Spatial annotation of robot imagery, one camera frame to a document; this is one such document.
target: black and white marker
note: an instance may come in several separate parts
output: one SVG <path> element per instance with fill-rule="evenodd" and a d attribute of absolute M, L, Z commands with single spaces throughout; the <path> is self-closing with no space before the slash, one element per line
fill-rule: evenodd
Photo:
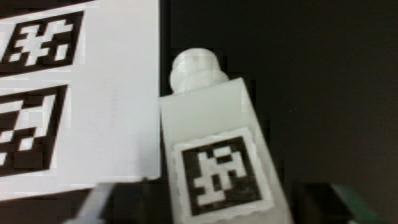
<path fill-rule="evenodd" d="M 290 224 L 244 80 L 230 81 L 209 50 L 180 54 L 171 86 L 161 108 L 175 223 Z"/>

